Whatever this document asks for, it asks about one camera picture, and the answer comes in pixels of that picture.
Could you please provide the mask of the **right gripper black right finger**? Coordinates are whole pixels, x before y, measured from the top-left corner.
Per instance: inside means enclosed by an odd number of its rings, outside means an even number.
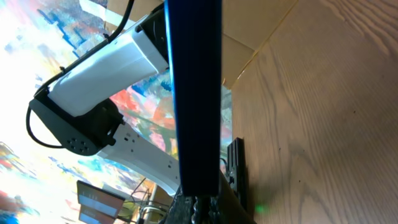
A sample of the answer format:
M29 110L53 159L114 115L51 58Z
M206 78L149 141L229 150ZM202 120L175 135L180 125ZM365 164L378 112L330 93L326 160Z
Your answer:
M240 204L223 173L220 172L218 176L218 195L215 197L218 223L256 224Z

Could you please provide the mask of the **blue Galaxy smartphone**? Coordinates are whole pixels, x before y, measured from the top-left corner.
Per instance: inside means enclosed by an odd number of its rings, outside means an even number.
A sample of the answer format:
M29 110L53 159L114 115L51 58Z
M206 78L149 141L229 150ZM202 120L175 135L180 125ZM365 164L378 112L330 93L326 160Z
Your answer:
M165 2L180 181L186 196L218 193L221 15L221 1Z

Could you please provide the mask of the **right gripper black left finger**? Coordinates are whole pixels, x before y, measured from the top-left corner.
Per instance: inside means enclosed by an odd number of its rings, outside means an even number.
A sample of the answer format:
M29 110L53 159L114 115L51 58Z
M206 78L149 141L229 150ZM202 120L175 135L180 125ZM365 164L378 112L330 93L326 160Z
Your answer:
M195 197L186 197L179 187L173 201L165 214L160 224L194 224L195 211L194 204L196 203Z

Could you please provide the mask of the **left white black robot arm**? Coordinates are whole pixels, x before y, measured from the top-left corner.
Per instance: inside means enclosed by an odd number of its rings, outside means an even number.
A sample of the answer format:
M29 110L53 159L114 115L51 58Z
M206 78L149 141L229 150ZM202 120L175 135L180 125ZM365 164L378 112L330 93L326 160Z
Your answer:
M59 74L29 102L58 148L118 162L154 181L169 195L180 186L178 161L124 120L112 96L169 68L164 5L127 24L129 1L117 29Z

